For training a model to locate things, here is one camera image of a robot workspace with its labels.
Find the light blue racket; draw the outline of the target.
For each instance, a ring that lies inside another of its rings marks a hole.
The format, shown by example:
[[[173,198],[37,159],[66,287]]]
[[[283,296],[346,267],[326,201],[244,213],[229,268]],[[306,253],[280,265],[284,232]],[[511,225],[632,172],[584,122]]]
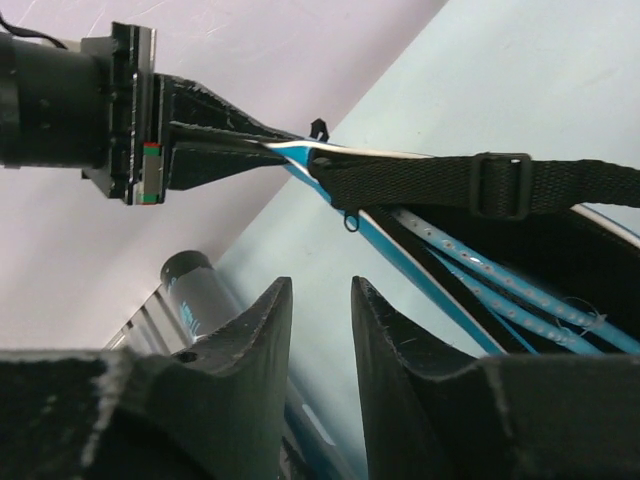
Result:
[[[592,338],[623,353],[639,352],[639,341],[609,323],[607,315],[589,302],[558,298],[407,209],[397,208],[391,216],[418,237],[503,325],[521,327],[572,353],[598,353]]]

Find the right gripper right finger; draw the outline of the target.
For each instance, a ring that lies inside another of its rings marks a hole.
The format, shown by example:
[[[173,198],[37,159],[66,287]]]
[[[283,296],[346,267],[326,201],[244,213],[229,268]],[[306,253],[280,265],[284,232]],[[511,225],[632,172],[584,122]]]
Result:
[[[397,311],[363,277],[351,316],[373,479],[635,479],[633,355],[475,358]]]

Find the black shuttlecock tube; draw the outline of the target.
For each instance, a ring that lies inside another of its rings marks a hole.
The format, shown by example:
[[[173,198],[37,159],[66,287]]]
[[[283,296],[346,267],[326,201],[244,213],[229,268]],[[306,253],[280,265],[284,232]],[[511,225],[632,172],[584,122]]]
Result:
[[[196,250],[171,256],[160,278],[191,346],[236,318],[242,307],[209,258]]]

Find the blue racket cover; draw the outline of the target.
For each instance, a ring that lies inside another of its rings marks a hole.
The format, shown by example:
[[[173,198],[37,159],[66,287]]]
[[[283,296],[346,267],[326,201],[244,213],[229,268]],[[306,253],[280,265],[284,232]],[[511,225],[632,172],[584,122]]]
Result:
[[[570,352],[503,325],[393,210],[409,210],[560,299],[589,302],[639,341],[639,236],[597,211],[638,206],[637,169],[525,153],[434,157],[325,139],[267,148],[485,351]]]

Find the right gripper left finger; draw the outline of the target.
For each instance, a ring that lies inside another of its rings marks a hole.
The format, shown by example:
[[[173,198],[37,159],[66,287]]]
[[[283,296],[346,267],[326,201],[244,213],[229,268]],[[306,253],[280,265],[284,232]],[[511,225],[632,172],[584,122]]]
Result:
[[[172,356],[1,355],[5,479],[274,479],[284,428],[292,282]]]

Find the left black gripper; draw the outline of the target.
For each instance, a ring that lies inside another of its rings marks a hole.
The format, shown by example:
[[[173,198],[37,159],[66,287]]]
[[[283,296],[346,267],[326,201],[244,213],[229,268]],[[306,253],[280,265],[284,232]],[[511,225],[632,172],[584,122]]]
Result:
[[[199,82],[158,76],[152,28],[114,22],[109,35],[83,38],[78,49],[7,21],[1,28],[4,167],[77,169],[109,199],[156,205],[166,189],[185,191],[287,164],[252,143],[178,142],[166,187],[164,125],[178,138],[302,139],[261,123]]]

